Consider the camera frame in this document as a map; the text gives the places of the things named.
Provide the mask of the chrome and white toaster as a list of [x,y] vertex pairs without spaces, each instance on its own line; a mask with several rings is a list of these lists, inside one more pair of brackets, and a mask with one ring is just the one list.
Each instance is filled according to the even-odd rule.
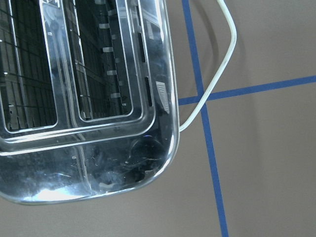
[[141,188],[171,164],[179,136],[166,1],[1,1],[2,198]]

